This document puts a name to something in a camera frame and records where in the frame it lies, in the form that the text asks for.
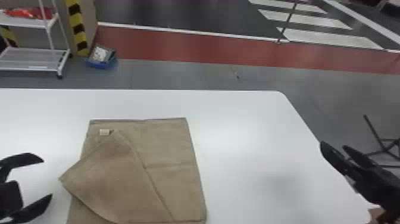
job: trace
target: red object on shelf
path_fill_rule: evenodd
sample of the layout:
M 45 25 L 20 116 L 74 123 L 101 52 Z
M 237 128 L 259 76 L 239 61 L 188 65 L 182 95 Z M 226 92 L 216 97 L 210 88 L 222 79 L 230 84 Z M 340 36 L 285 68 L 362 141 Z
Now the red object on shelf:
M 53 9 L 52 8 L 44 8 L 45 17 L 47 20 L 53 18 Z M 6 15 L 12 17 L 21 17 L 21 18 L 38 18 L 43 20 L 42 10 L 39 7 L 35 8 L 13 8 L 10 10 L 4 10 Z

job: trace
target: white wire shelf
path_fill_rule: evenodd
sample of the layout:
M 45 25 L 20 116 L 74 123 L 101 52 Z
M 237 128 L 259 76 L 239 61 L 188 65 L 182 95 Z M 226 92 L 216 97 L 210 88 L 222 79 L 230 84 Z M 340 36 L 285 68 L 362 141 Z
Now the white wire shelf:
M 57 20 L 58 20 L 58 13 L 55 13 L 51 20 L 47 20 L 48 29 L 50 29 Z M 4 14 L 3 10 L 0 10 L 0 25 L 46 29 L 44 20 L 12 17 L 12 16 Z
M 7 47 L 0 54 L 0 70 L 61 71 L 70 50 Z

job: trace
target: towel label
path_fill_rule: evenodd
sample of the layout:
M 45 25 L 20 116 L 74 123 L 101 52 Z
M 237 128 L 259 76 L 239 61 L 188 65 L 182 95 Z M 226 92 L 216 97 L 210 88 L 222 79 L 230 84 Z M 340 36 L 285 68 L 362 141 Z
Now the towel label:
M 110 135 L 110 130 L 109 129 L 100 129 L 99 135 L 100 136 L 108 136 L 108 135 Z

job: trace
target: white table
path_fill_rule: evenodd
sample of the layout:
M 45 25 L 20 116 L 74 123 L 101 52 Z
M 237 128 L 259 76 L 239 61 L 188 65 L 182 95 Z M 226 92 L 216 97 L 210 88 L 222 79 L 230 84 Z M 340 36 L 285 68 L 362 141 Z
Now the white table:
M 70 194 L 58 177 L 81 152 L 90 119 L 186 117 L 208 208 L 207 224 L 362 224 L 369 203 L 324 161 L 318 141 L 279 92 L 0 90 L 0 158 L 26 205 L 52 192 L 37 224 L 64 224 Z

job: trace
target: white floor marking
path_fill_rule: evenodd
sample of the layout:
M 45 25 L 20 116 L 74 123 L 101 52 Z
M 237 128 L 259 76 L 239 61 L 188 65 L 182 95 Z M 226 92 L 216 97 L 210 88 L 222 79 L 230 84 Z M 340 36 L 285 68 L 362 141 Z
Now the white floor marking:
M 322 43 L 336 46 L 352 46 L 357 48 L 383 49 L 378 44 L 362 36 L 339 35 L 296 29 L 286 29 L 284 36 L 290 41 Z
M 289 13 L 280 13 L 276 11 L 269 10 L 259 10 L 267 19 L 277 20 L 277 21 L 286 21 L 288 19 Z M 322 18 L 322 17 L 314 17 L 309 15 L 299 15 L 293 14 L 290 19 L 291 23 L 302 23 L 302 24 L 310 24 L 315 26 L 326 26 L 326 27 L 335 27 L 351 30 L 352 28 L 342 23 L 340 20 L 335 20 L 332 18 Z
M 293 4 L 294 4 L 291 2 L 283 2 L 283 1 L 277 1 L 277 0 L 250 0 L 250 2 L 253 4 L 267 5 L 267 6 L 280 7 L 280 8 L 292 8 Z M 296 9 L 302 10 L 302 11 L 315 12 L 315 13 L 326 13 L 324 10 L 320 9 L 319 7 L 316 7 L 313 5 L 301 4 L 301 3 L 299 3 L 296 6 Z
M 277 38 L 265 38 L 265 37 L 260 37 L 260 36 L 234 35 L 234 34 L 227 34 L 227 33 L 213 33 L 213 32 L 203 32 L 203 31 L 193 31 L 193 30 L 152 27 L 152 26 L 137 26 L 137 25 L 120 24 L 120 23 L 98 22 L 98 25 L 99 26 L 107 26 L 107 27 L 125 28 L 125 29 L 164 31 L 164 32 L 171 32 L 171 33 L 185 33 L 185 34 L 205 35 L 205 36 L 220 36 L 223 38 L 238 38 L 238 39 L 250 39 L 250 40 L 258 40 L 258 41 L 273 41 L 273 42 L 277 41 Z M 289 42 L 289 40 L 282 39 L 281 42 Z
M 333 1 L 333 0 L 323 0 L 323 1 L 328 3 L 329 5 L 337 8 L 338 10 L 341 10 L 342 12 L 346 13 L 347 15 L 350 15 L 351 17 L 355 18 L 356 20 L 364 23 L 366 26 L 369 26 L 370 28 L 376 30 L 377 32 L 379 32 L 383 36 L 385 36 L 385 37 L 391 39 L 392 41 L 400 44 L 400 36 L 397 33 L 395 33 L 393 31 L 391 31 L 391 30 L 389 30 L 389 29 L 387 29 L 387 28 L 375 23 L 374 21 L 370 20 L 369 18 L 364 17 L 363 15 L 356 13 L 355 11 L 347 8 L 346 6 L 340 4 L 340 3 L 336 2 L 336 1 Z
M 387 52 L 400 54 L 400 50 L 386 49 Z

